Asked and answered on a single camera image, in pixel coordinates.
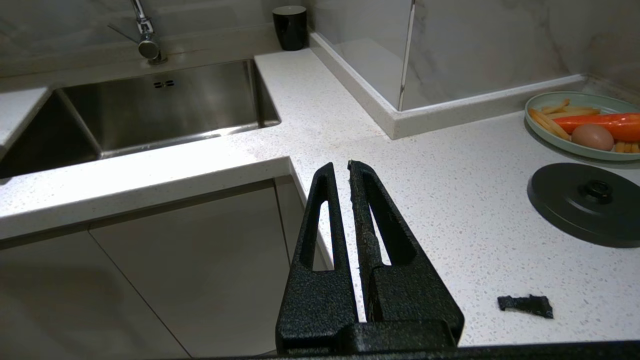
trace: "stainless steel sink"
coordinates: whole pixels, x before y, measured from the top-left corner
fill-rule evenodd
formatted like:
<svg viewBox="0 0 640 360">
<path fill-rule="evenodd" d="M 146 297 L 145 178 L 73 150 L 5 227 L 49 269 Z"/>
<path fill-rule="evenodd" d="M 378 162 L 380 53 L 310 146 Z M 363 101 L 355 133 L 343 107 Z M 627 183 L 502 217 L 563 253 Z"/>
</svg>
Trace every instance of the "stainless steel sink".
<svg viewBox="0 0 640 360">
<path fill-rule="evenodd" d="M 0 178 L 279 123 L 252 60 L 60 88 L 0 161 Z"/>
</svg>

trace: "carrot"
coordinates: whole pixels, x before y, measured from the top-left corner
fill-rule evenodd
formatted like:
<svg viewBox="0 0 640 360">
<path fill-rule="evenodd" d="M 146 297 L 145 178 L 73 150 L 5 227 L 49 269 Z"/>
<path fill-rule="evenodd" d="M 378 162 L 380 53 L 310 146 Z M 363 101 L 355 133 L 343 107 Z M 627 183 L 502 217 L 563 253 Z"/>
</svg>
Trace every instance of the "carrot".
<svg viewBox="0 0 640 360">
<path fill-rule="evenodd" d="M 609 130 L 613 138 L 624 142 L 640 141 L 640 113 L 581 115 L 554 119 L 567 133 L 584 124 L 596 124 Z"/>
</svg>

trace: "black cup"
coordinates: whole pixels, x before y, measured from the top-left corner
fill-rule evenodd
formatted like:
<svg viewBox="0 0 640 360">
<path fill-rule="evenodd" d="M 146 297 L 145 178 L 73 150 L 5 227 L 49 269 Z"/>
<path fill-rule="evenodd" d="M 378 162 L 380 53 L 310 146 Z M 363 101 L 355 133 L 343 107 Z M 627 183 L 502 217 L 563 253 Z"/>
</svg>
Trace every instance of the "black cup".
<svg viewBox="0 0 640 360">
<path fill-rule="evenodd" d="M 273 24 L 282 50 L 300 50 L 307 43 L 307 9 L 303 6 L 273 9 Z"/>
</svg>

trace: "marble wall tile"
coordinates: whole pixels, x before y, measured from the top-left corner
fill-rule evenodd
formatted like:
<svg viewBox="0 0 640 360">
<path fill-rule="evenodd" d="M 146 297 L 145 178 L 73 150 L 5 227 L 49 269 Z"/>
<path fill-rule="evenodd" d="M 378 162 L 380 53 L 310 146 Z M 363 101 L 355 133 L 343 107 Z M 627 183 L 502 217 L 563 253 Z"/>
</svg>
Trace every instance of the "marble wall tile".
<svg viewBox="0 0 640 360">
<path fill-rule="evenodd" d="M 637 0 L 416 0 L 402 109 L 584 72 L 639 87 L 639 23 Z"/>
<path fill-rule="evenodd" d="M 273 8 L 300 1 L 141 0 L 161 38 L 267 24 Z M 127 41 L 109 23 L 137 34 L 130 0 L 0 1 L 0 62 Z"/>
<path fill-rule="evenodd" d="M 310 24 L 398 107 L 411 0 L 303 0 Z"/>
</svg>

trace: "black broken fragment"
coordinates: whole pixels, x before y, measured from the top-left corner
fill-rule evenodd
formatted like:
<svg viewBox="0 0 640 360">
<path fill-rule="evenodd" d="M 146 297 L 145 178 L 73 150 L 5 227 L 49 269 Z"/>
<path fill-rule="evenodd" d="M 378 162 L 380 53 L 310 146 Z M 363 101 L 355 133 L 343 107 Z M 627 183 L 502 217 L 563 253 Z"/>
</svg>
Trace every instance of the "black broken fragment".
<svg viewBox="0 0 640 360">
<path fill-rule="evenodd" d="M 549 305 L 549 299 L 546 296 L 529 297 L 498 297 L 498 306 L 504 311 L 507 308 L 518 309 L 526 313 L 542 316 L 544 318 L 554 318 L 554 308 Z"/>
</svg>

